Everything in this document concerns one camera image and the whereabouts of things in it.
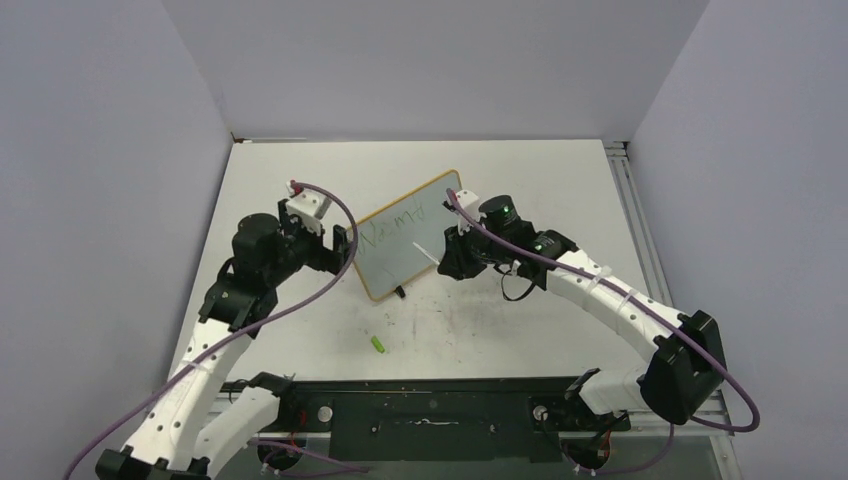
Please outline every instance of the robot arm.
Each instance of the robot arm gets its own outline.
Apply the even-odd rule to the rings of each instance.
[[[324,247],[321,218],[329,205],[320,193],[294,191],[292,198],[279,203],[279,219],[260,213],[239,222],[233,257],[207,291],[176,371],[186,366],[192,370],[158,399],[120,452],[106,450],[101,455],[96,466],[101,480],[210,478],[276,418],[281,388],[257,384],[203,429],[228,373],[258,331],[200,362],[195,359],[233,332],[268,317],[277,305],[277,287],[304,265],[334,274],[340,271],[349,244],[345,229],[336,226],[333,250]]]
[[[634,307],[631,299],[648,304],[724,366],[721,337],[712,317],[701,311],[690,317],[639,293],[567,237],[553,230],[537,232],[532,223],[521,219],[507,195],[480,203],[474,193],[464,190],[457,192],[456,199],[463,210],[477,210],[479,223],[494,235],[579,272],[554,268],[504,248],[460,217],[456,227],[445,231],[440,274],[462,280],[477,276],[487,265],[494,265],[499,271],[507,266],[534,286],[581,306],[624,338],[648,363],[647,368],[639,365],[626,371],[592,370],[581,377],[569,393],[579,393],[593,413],[650,409],[663,419],[682,425],[719,386],[722,377],[718,372],[676,335]]]

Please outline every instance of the gray wall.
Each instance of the gray wall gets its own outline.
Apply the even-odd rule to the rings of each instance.
[[[735,440],[751,479],[845,477],[846,21],[839,0],[712,0],[631,146],[675,301],[718,318],[762,407]]]
[[[629,139],[707,0],[165,0],[243,137]]]
[[[3,478],[59,478],[161,384],[229,146],[158,1],[2,2]]]

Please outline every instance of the white cable tie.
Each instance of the white cable tie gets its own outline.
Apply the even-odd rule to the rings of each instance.
[[[183,365],[186,365],[186,366],[192,367],[192,368],[194,368],[195,370],[203,370],[204,372],[206,372],[207,374],[209,374],[209,376],[210,376],[210,377],[215,378],[215,379],[217,379],[217,380],[220,380],[221,382],[226,382],[226,381],[227,381],[227,378],[226,378],[226,377],[222,377],[222,376],[220,376],[220,375],[216,375],[216,374],[215,374],[215,372],[213,372],[213,371],[212,371],[212,369],[210,369],[210,368],[209,368],[209,367],[207,367],[206,365],[203,365],[203,364],[200,364],[200,363],[197,363],[197,362],[193,362],[193,361],[191,361],[191,360],[180,360],[180,363],[181,363],[181,364],[183,364]]]
[[[583,291],[583,301],[580,302],[580,306],[583,308],[584,311],[589,311],[589,296],[592,294],[592,290],[594,290],[595,287],[597,287],[598,284],[601,283],[601,279],[609,277],[611,274],[612,268],[604,266],[603,268],[601,268],[601,271],[595,275],[595,278],[593,278],[592,281],[589,282],[589,285],[586,285],[586,289]]]
[[[615,314],[618,315],[619,313],[621,313],[621,309],[624,308],[624,306],[627,305],[627,302],[629,302],[630,299],[633,298],[633,296],[637,293],[639,293],[638,290],[636,290],[635,288],[631,288],[630,291],[627,292],[627,295],[625,295],[624,298],[621,300],[621,303],[618,304],[618,308],[615,309]]]

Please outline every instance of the black cable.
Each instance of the black cable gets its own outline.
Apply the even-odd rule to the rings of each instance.
[[[524,293],[522,293],[518,297],[509,298],[506,295],[506,290],[504,289],[504,284],[503,284],[503,281],[506,278],[506,276],[509,275],[509,272],[501,272],[500,270],[498,270],[498,272],[501,273],[501,296],[503,296],[504,300],[506,300],[507,302],[517,302],[519,300],[524,300],[525,298],[527,298],[527,295],[530,295],[530,293],[533,292],[533,289],[536,288],[536,284],[531,283],[530,286],[527,288],[527,290],[524,291]]]
[[[548,423],[548,414],[547,414],[547,413],[543,413],[543,414],[542,414],[542,420],[541,420],[541,422],[539,422],[539,423],[541,423],[541,424],[542,424],[542,435],[545,437],[545,439],[546,439],[547,441],[549,441],[549,442],[551,443],[551,445],[553,445],[553,446],[554,446],[554,448],[555,448],[555,449],[556,449],[559,453],[563,453],[563,452],[562,452],[562,444],[559,442],[559,433],[549,432],[549,431],[548,431],[548,426],[547,426],[547,423]],[[556,437],[556,440],[554,440],[553,438],[551,438],[551,433],[554,433],[554,437]]]
[[[244,379],[244,378],[240,378],[240,379],[238,379],[238,380],[236,380],[236,381],[232,382],[232,383],[230,384],[229,388],[227,388],[227,399],[230,401],[230,403],[233,403],[233,392],[234,392],[234,391],[235,391],[235,389],[238,387],[238,385],[239,385],[239,384],[241,384],[241,383],[243,383],[243,384],[245,385],[245,387],[246,387],[247,385],[249,385],[249,384],[250,384],[250,380],[246,380],[246,379]]]
[[[589,446],[590,447],[594,446],[595,442],[600,440],[604,435],[607,434],[607,432],[609,432],[613,428],[615,428],[616,425],[623,422],[628,416],[629,416],[629,414],[627,412],[624,412],[621,415],[619,415],[618,417],[616,417],[615,420],[613,420],[612,422],[609,423],[609,425],[607,425],[607,428],[605,428],[604,430],[601,430],[594,437],[592,437],[591,440],[589,440]]]

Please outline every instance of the whiteboard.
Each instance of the whiteboard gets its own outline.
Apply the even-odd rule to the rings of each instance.
[[[442,205],[445,190],[461,186],[459,172],[448,170],[359,221],[354,266],[368,298],[378,302],[433,267],[415,244],[442,258],[445,229],[457,222]]]

